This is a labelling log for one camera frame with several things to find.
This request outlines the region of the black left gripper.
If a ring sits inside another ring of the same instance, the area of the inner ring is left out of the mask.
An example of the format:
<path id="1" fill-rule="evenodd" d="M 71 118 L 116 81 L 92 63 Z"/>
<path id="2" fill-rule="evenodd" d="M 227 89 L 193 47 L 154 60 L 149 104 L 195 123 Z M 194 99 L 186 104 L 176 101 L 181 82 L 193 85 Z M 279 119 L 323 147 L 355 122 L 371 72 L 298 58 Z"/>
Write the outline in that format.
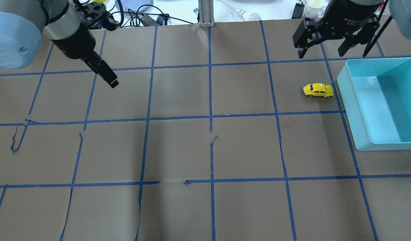
<path id="1" fill-rule="evenodd" d="M 51 39 L 58 49 L 69 59 L 81 59 L 95 74 L 99 75 L 112 89 L 118 82 L 118 76 L 95 51 L 96 39 L 82 23 L 69 37 Z"/>

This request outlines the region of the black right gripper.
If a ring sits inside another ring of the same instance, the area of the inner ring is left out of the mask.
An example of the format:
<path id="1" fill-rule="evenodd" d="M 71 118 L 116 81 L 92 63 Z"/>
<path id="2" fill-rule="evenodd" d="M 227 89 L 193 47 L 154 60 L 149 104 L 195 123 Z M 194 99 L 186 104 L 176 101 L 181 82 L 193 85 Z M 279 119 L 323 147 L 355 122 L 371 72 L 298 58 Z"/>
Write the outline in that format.
<path id="1" fill-rule="evenodd" d="M 293 35 L 299 59 L 308 49 L 326 40 L 343 39 L 338 54 L 343 57 L 357 44 L 371 49 L 378 40 L 387 0 L 331 0 L 321 18 L 304 17 Z"/>

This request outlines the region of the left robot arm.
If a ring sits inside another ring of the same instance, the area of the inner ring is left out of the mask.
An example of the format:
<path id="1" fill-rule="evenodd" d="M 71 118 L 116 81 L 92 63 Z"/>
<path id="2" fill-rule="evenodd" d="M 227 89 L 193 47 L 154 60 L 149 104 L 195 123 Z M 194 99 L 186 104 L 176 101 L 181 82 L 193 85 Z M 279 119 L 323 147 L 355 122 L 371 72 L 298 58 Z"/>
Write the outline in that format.
<path id="1" fill-rule="evenodd" d="M 109 31 L 119 26 L 102 2 L 0 0 L 0 68 L 30 65 L 45 35 L 67 58 L 83 61 L 115 88 L 117 75 L 94 50 L 96 40 L 89 29 L 96 23 Z"/>

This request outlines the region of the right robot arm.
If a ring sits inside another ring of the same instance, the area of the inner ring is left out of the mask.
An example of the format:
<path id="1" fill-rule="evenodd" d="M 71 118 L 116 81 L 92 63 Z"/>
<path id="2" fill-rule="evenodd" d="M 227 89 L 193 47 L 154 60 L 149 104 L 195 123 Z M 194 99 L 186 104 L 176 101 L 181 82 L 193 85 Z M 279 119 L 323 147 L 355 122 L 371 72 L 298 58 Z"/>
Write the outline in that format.
<path id="1" fill-rule="evenodd" d="M 340 57 L 358 44 L 366 45 L 365 57 L 392 20 L 400 33 L 411 40 L 411 0 L 331 0 L 320 20 L 302 20 L 293 35 L 293 44 L 302 59 L 312 46 L 342 39 Z"/>

